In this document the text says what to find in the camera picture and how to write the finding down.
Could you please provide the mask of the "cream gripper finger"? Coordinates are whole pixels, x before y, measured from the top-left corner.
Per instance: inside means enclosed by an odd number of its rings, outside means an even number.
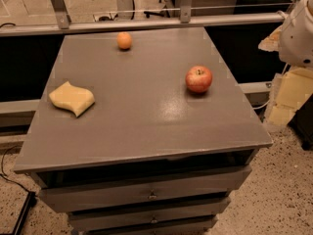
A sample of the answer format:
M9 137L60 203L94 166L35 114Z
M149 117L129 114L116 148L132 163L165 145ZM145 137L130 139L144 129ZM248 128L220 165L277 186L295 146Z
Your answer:
M292 67L281 79L267 121L278 126L287 125L313 95L313 70Z

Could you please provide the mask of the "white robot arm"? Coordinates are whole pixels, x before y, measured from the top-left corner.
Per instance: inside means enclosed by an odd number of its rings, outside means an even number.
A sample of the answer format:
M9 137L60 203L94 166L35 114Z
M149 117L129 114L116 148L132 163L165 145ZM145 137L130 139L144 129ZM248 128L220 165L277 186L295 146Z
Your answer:
M313 0L300 0L282 25L263 39L258 48L277 52L290 69L272 81L266 119L287 125L313 94Z

